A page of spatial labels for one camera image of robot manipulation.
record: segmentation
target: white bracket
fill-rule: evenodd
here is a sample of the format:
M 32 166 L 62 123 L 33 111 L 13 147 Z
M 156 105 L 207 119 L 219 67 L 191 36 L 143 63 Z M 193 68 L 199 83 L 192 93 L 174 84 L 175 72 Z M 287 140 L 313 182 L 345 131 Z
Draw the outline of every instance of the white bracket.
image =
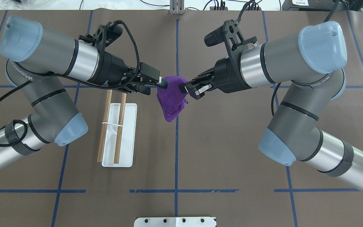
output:
M 137 218 L 134 227 L 216 227 L 215 217 Z
M 184 14 L 184 0 L 170 0 L 170 14 Z

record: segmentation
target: wooden chopstick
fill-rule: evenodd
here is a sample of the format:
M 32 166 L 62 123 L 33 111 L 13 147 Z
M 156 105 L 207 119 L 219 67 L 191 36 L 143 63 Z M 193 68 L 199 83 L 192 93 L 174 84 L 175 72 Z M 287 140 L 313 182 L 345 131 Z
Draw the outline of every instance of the wooden chopstick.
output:
M 108 122 L 108 112 L 110 110 L 111 95 L 113 90 L 107 90 L 105 114 L 103 116 L 103 122 Z M 103 161 L 103 150 L 105 149 L 107 124 L 102 124 L 101 141 L 99 143 L 98 162 Z
M 121 94 L 121 104 L 120 104 L 120 115 L 118 116 L 118 124 L 124 124 L 124 112 L 125 112 L 125 98 L 126 93 Z M 123 126 L 117 128 L 117 138 L 116 138 L 116 149 L 114 152 L 114 164 L 118 164 L 120 161 L 120 147 L 121 147 L 121 135 L 123 134 Z

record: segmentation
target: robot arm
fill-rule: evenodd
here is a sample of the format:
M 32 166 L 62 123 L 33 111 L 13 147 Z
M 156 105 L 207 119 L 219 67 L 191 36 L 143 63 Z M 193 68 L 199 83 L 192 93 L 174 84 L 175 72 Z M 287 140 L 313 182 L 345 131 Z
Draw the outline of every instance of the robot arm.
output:
M 120 23 L 134 44 L 136 68 L 105 52 L 122 34 Z M 150 87 L 145 85 L 167 88 L 159 70 L 139 62 L 134 39 L 120 20 L 100 25 L 93 36 L 80 36 L 78 41 L 38 22 L 11 16 L 0 53 L 9 58 L 6 77 L 17 87 L 13 92 L 22 89 L 35 111 L 0 129 L 0 169 L 48 143 L 65 146 L 88 131 L 84 118 L 56 76 L 125 93 L 150 95 Z
M 225 43 L 228 56 L 180 85 L 180 91 L 200 99 L 213 89 L 231 93 L 291 80 L 259 149 L 278 163 L 289 166 L 298 159 L 363 191 L 363 152 L 315 126 L 346 86 L 341 68 L 347 51 L 339 24 L 309 26 L 261 45 L 256 37 L 243 39 L 238 24 L 227 20 L 205 37 L 207 46 Z
M 10 59 L 7 75 L 10 77 L 18 71 L 26 74 L 26 79 L 37 81 L 54 72 L 55 76 L 87 82 L 98 88 L 145 95 L 150 95 L 150 87 L 145 85 L 167 88 L 159 70 L 139 62 L 136 44 L 126 25 L 137 55 L 137 67 L 129 67 L 121 58 L 105 52 L 105 48 L 121 36 L 120 23 L 124 24 L 117 20 L 100 25 L 93 36 L 87 34 L 75 40 L 39 22 L 12 16 L 7 21 L 0 47 L 0 53 Z

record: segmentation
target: white tray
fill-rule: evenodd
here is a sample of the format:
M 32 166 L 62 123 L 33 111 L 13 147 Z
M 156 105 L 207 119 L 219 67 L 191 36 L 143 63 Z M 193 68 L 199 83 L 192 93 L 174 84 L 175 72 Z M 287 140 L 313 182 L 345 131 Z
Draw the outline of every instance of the white tray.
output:
M 111 103 L 108 114 L 108 123 L 118 124 L 120 104 Z M 105 149 L 103 150 L 102 166 L 104 167 L 131 167 L 134 156 L 135 125 L 137 121 L 137 104 L 126 103 L 124 112 L 123 135 L 121 136 L 120 160 L 114 164 L 114 151 L 117 135 L 112 133 L 111 127 L 117 131 L 117 127 L 107 125 Z

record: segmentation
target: purple cloth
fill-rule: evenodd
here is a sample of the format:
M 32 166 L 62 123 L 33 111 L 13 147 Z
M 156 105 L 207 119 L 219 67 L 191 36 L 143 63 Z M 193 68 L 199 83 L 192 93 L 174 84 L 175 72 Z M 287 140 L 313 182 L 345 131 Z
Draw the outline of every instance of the purple cloth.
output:
M 186 83 L 188 80 L 181 76 L 167 76 L 167 89 L 158 88 L 157 98 L 163 110 L 164 118 L 167 122 L 173 121 L 177 115 L 184 109 L 187 93 L 182 93 L 179 85 Z

